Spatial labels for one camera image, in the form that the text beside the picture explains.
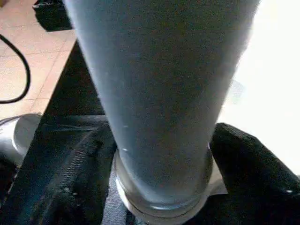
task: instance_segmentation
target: black cloth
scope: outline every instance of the black cloth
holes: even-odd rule
[[[41,154],[26,156],[34,171],[20,171],[3,224],[146,225],[117,192],[105,116],[53,118],[36,135]],[[210,147],[228,194],[210,196],[186,225],[300,224],[300,181],[257,138],[217,124]]]

